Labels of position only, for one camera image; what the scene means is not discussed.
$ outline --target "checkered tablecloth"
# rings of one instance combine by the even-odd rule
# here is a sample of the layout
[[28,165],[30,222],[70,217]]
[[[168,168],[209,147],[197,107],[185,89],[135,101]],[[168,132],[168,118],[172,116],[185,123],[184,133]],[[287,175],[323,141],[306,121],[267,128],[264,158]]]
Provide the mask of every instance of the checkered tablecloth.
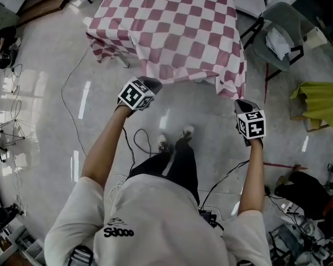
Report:
[[213,78],[216,93],[243,98],[246,60],[234,0],[104,0],[87,30],[101,62],[138,57],[162,83]]

